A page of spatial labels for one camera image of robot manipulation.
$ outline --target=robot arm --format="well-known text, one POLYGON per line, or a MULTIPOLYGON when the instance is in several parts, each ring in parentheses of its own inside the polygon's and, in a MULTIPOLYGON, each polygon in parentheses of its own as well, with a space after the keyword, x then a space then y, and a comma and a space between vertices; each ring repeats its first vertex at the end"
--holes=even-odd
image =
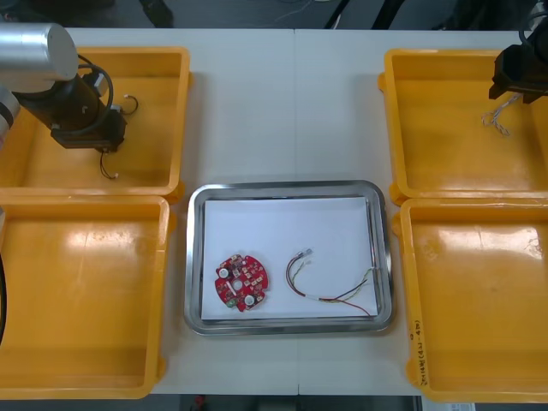
POLYGON ((13 124, 20 104, 65 148, 115 151, 126 122, 112 108, 110 77, 78 60, 69 33, 57 24, 0 25, 0 135, 13 124), (80 77, 78 68, 91 73, 80 77), (110 89, 107 105, 100 99, 104 80, 110 89))

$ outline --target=electronic component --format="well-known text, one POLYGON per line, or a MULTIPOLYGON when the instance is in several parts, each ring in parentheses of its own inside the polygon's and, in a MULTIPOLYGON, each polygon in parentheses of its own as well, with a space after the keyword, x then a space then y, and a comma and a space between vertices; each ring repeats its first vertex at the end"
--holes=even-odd
POLYGON ((297 271, 295 272, 295 274, 293 274, 291 271, 291 269, 293 268, 293 265, 301 260, 301 259, 304 259, 306 256, 312 254, 312 250, 310 248, 308 248, 306 251, 301 251, 300 253, 296 254, 296 256, 294 256, 289 262, 288 262, 288 266, 285 270, 285 279, 288 283, 288 286, 299 296, 301 297, 305 297, 305 298, 308 298, 310 300, 314 300, 314 301, 319 301, 319 302, 329 302, 329 303, 342 303, 342 304, 346 304, 348 306, 351 306, 351 307, 355 307, 355 308, 358 308, 359 310, 363 311, 367 317, 371 317, 371 314, 363 307, 360 307, 360 306, 357 306, 355 304, 352 304, 351 302, 348 302, 348 300, 350 300, 351 298, 355 297, 360 291, 361 291, 361 288, 363 287, 363 285, 367 282, 367 275, 369 274, 369 272, 371 272, 373 270, 373 268, 370 268, 369 270, 366 271, 365 275, 363 276, 363 279, 361 280, 361 282, 356 285, 354 288, 350 289, 349 291, 347 291, 346 293, 342 293, 340 295, 338 295, 337 297, 320 297, 320 296, 317 296, 317 295, 310 295, 310 294, 306 294, 306 293, 303 293, 302 291, 300 291, 296 286, 295 286, 295 279, 297 278, 297 276, 299 275, 299 273, 301 272, 301 270, 304 268, 305 266, 305 261, 302 261, 301 264, 299 265, 299 268, 297 268, 297 271))
POLYGON ((217 268, 217 275, 215 290, 228 308, 237 307, 244 312, 265 298, 268 276, 253 257, 235 254, 217 268))

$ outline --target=wire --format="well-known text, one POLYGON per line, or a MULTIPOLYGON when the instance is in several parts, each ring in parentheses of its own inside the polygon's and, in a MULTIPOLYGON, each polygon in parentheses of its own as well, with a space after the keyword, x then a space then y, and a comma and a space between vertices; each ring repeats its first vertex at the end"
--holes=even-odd
POLYGON ((101 170, 101 174, 103 175, 104 178, 108 178, 109 180, 115 180, 116 178, 118 178, 118 173, 115 173, 113 176, 111 176, 109 172, 106 170, 106 168, 104 167, 103 156, 106 153, 107 152, 101 152, 101 158, 99 159, 99 169, 101 170))
POLYGON ((509 105, 514 103, 515 101, 517 101, 522 96, 523 96, 523 94, 521 94, 520 92, 517 92, 512 97, 510 97, 510 99, 506 103, 501 104, 499 107, 497 107, 493 111, 489 111, 487 113, 484 113, 481 116, 481 122, 483 123, 483 125, 484 126, 495 126, 495 128, 498 130, 498 132, 500 134, 505 135, 505 136, 508 137, 510 135, 510 131, 498 121, 498 118, 500 117, 500 115, 502 114, 503 110, 506 107, 508 107, 509 105))
POLYGON ((520 40, 524 45, 528 45, 529 47, 533 47, 533 45, 531 44, 529 39, 527 37, 525 37, 525 29, 528 28, 528 27, 526 27, 528 22, 530 22, 532 19, 536 19, 537 17, 546 17, 546 16, 548 16, 548 10, 540 11, 538 13, 533 13, 533 14, 529 15, 526 18, 526 20, 523 22, 523 25, 520 28, 520 31, 518 32, 518 35, 520 36, 520 40))
POLYGON ((339 22, 341 21, 341 17, 342 17, 342 16, 343 16, 343 15, 339 15, 339 16, 337 17, 337 21, 335 21, 335 24, 333 25, 333 28, 332 28, 333 30, 336 30, 337 27, 339 27, 339 22))
POLYGON ((297 10, 290 11, 290 12, 286 13, 285 15, 280 15, 279 17, 277 17, 274 20, 274 23, 278 23, 280 20, 285 19, 286 17, 289 17, 290 15, 296 15, 297 13, 301 13, 301 12, 305 11, 305 9, 307 9, 308 6, 310 6, 312 3, 314 3, 314 0, 308 0, 305 3, 304 6, 298 8, 297 10))
POLYGON ((135 102, 135 108, 131 111, 125 111, 123 108, 121 108, 120 112, 125 116, 129 116, 131 114, 134 114, 137 111, 137 109, 139 108, 139 100, 135 96, 132 96, 131 94, 124 94, 123 97, 124 98, 131 98, 135 102))
POLYGON ((291 270, 293 268, 293 266, 295 265, 295 263, 297 261, 299 261, 300 259, 303 259, 305 258, 306 256, 312 254, 312 250, 310 248, 308 248, 306 251, 301 251, 300 253, 296 254, 296 256, 294 256, 289 262, 288 262, 288 265, 287 265, 287 268, 285 269, 285 279, 288 283, 288 286, 296 293, 298 294, 299 296, 301 297, 305 297, 305 298, 309 298, 311 300, 315 300, 315 301, 320 301, 320 302, 328 302, 328 303, 342 303, 342 304, 346 304, 348 306, 351 306, 351 307, 355 307, 355 308, 358 308, 360 309, 361 311, 363 311, 367 316, 371 317, 371 314, 363 307, 360 307, 356 304, 352 304, 350 302, 348 302, 348 300, 350 300, 351 298, 354 298, 355 296, 357 296, 357 294, 361 291, 361 288, 364 286, 364 284, 367 282, 367 276, 370 272, 373 271, 373 268, 370 268, 366 271, 366 273, 364 274, 363 276, 363 279, 361 280, 361 282, 356 285, 355 287, 353 287, 352 289, 346 291, 345 293, 342 293, 341 295, 338 295, 337 297, 319 297, 319 296, 316 296, 316 295, 308 295, 308 294, 305 294, 303 293, 302 291, 300 291, 299 289, 297 289, 297 287, 295 286, 295 279, 297 278, 297 276, 299 275, 299 273, 301 273, 302 269, 304 268, 305 264, 307 263, 306 261, 302 261, 301 262, 301 265, 299 265, 299 268, 297 268, 297 271, 295 272, 295 274, 291 274, 291 270))
POLYGON ((101 115, 97 117, 97 119, 92 124, 90 124, 87 127, 81 128, 80 130, 71 130, 71 131, 63 131, 59 129, 51 130, 52 135, 56 137, 63 137, 63 136, 67 137, 67 136, 84 135, 84 134, 91 133, 95 128, 100 126, 104 122, 104 120, 106 120, 106 117, 109 115, 110 109, 112 108, 112 100, 114 99, 114 85, 112 84, 112 79, 110 78, 109 74, 95 64, 87 63, 87 64, 80 64, 78 66, 78 69, 83 69, 83 68, 96 70, 99 73, 101 73, 106 79, 106 82, 109 85, 109 99, 107 100, 106 108, 105 110, 103 110, 101 115))
POLYGON ((8 317, 8 290, 6 285, 6 273, 3 270, 2 255, 0 255, 0 345, 2 345, 3 333, 6 331, 8 317))
POLYGON ((78 58, 82 61, 82 62, 86 62, 87 64, 93 64, 92 61, 87 58, 87 57, 84 57, 82 56, 81 54, 78 55, 78 58))

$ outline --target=small wire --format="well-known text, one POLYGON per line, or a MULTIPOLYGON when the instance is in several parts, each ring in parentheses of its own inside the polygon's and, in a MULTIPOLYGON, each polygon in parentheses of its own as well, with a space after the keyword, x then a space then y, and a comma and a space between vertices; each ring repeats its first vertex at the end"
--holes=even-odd
POLYGON ((101 152, 101 158, 99 159, 99 169, 101 170, 101 174, 104 178, 108 178, 109 180, 115 180, 118 178, 118 173, 115 173, 113 176, 109 174, 109 172, 106 170, 103 164, 103 156, 107 154, 107 152, 101 152))
POLYGON ((308 2, 306 2, 304 6, 298 8, 297 10, 293 10, 293 11, 290 11, 290 12, 286 13, 285 15, 280 15, 280 16, 278 16, 278 17, 274 20, 274 23, 278 23, 280 20, 283 20, 283 19, 285 19, 286 17, 289 17, 290 15, 296 15, 297 13, 302 13, 302 12, 305 11, 305 9, 307 9, 308 6, 310 6, 312 3, 314 3, 314 0, 308 0, 308 2))
POLYGON ((501 104, 500 106, 498 106, 493 111, 489 111, 487 113, 484 113, 481 116, 481 122, 483 123, 483 125, 484 126, 495 126, 495 128, 498 130, 498 132, 500 134, 505 135, 505 136, 508 137, 510 135, 510 131, 505 126, 503 126, 500 122, 498 122, 498 118, 500 117, 500 115, 502 114, 503 110, 506 107, 508 107, 509 105, 514 103, 515 101, 517 101, 522 96, 523 96, 523 94, 521 94, 520 92, 517 92, 512 97, 510 97, 509 100, 506 103, 501 104))
POLYGON ((81 54, 78 55, 78 58, 82 61, 82 62, 86 62, 87 64, 93 64, 92 61, 87 58, 87 57, 84 57, 82 56, 81 54))
POLYGON ((335 20, 335 24, 333 25, 333 28, 332 28, 331 30, 336 30, 337 27, 339 27, 339 22, 341 21, 341 16, 342 16, 342 15, 339 15, 339 16, 337 17, 337 19, 335 20))
POLYGON ((137 109, 139 108, 139 100, 135 97, 135 96, 132 96, 131 94, 124 94, 123 95, 124 98, 131 98, 134 102, 135 102, 135 107, 133 110, 131 111, 125 111, 123 108, 120 109, 120 112, 124 115, 124 116, 129 116, 131 114, 134 114, 137 109))
POLYGON ((297 271, 295 272, 295 274, 291 274, 291 270, 293 268, 293 265, 299 261, 300 259, 303 259, 305 258, 307 255, 310 255, 312 254, 312 250, 310 248, 308 248, 306 251, 303 251, 303 252, 300 252, 298 254, 296 254, 296 256, 294 256, 289 262, 288 262, 288 265, 287 265, 287 268, 285 270, 285 279, 288 283, 288 286, 296 293, 298 294, 299 296, 301 297, 305 297, 305 298, 309 298, 311 300, 315 300, 315 301, 320 301, 320 302, 328 302, 328 303, 342 303, 342 304, 346 304, 348 306, 351 306, 351 307, 355 307, 355 308, 358 308, 360 309, 361 311, 363 311, 367 316, 371 317, 371 314, 363 307, 360 307, 356 304, 352 304, 350 302, 348 302, 348 300, 350 300, 351 298, 354 298, 360 291, 361 291, 361 288, 363 287, 363 285, 367 282, 367 275, 372 272, 373 268, 370 268, 366 271, 366 273, 364 274, 364 277, 363 279, 361 280, 361 282, 356 285, 355 287, 353 287, 352 289, 346 291, 345 293, 342 293, 341 295, 338 295, 337 297, 318 297, 316 295, 307 295, 305 293, 303 293, 302 291, 300 291, 299 289, 297 289, 297 287, 295 286, 295 279, 297 278, 297 276, 299 275, 299 273, 302 271, 302 269, 304 268, 305 264, 307 263, 306 261, 302 261, 301 264, 299 265, 299 268, 297 268, 297 271))

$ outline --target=silver cylinder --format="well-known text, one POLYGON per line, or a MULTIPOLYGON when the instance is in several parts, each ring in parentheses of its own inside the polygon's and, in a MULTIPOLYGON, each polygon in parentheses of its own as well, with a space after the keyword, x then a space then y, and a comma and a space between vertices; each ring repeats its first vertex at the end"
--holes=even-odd
POLYGON ((71 80, 78 54, 69 32, 54 23, 0 24, 0 83, 12 92, 43 92, 71 80))

